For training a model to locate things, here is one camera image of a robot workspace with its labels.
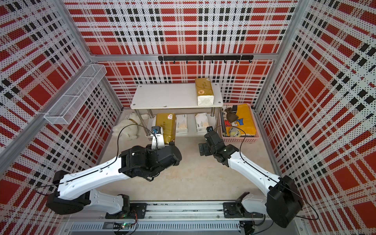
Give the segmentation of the gold tissue pack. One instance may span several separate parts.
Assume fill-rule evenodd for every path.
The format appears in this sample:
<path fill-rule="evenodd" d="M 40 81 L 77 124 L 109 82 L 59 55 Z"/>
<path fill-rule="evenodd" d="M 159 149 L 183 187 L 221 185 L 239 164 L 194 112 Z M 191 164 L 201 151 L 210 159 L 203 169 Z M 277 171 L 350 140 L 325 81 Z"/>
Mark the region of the gold tissue pack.
<path fill-rule="evenodd" d="M 197 78 L 195 80 L 197 105 L 209 106 L 214 103 L 214 92 L 212 83 L 208 78 Z"/>
<path fill-rule="evenodd" d="M 158 113 L 156 116 L 156 126 L 163 130 L 164 143 L 168 145 L 175 141 L 177 119 L 174 113 Z"/>

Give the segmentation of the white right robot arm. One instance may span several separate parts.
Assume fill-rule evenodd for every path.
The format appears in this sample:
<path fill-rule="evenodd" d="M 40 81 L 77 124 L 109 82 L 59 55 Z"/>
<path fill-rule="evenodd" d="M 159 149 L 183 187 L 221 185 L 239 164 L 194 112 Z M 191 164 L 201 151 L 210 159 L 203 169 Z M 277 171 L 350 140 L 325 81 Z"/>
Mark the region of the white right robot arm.
<path fill-rule="evenodd" d="M 281 178 L 263 169 L 248 159 L 240 149 L 226 145 L 215 131 L 207 133 L 204 138 L 206 142 L 199 145 L 200 155 L 214 156 L 219 163 L 242 174 L 263 193 L 262 196 L 243 193 L 229 214 L 248 217 L 252 213 L 259 213 L 286 228 L 303 207 L 294 181 L 288 176 Z"/>

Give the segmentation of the white tissue pack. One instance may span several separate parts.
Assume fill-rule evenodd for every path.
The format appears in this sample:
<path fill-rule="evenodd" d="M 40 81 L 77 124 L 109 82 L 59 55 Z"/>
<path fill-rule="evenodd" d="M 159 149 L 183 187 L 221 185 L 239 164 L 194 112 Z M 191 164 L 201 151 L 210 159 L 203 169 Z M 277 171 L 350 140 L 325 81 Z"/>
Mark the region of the white tissue pack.
<path fill-rule="evenodd" d="M 187 114 L 176 115 L 176 133 L 177 134 L 188 133 L 188 115 Z"/>
<path fill-rule="evenodd" d="M 209 127 L 209 120 L 207 113 L 197 113 L 195 114 L 195 125 L 197 132 L 206 132 L 207 127 Z"/>

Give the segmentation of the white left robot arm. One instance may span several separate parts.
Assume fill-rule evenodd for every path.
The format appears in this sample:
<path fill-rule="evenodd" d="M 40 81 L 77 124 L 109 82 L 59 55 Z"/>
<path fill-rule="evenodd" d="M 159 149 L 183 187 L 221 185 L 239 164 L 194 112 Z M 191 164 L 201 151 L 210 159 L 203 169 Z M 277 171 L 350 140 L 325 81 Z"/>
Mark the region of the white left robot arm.
<path fill-rule="evenodd" d="M 103 164 L 81 172 L 60 170 L 53 179 L 57 189 L 48 196 L 46 206 L 59 215 L 101 211 L 106 213 L 106 219 L 125 217 L 131 213 L 129 196 L 109 195 L 97 189 L 135 177 L 151 182 L 163 170 L 179 165 L 181 160 L 181 152 L 175 145 L 162 149 L 134 146 Z"/>

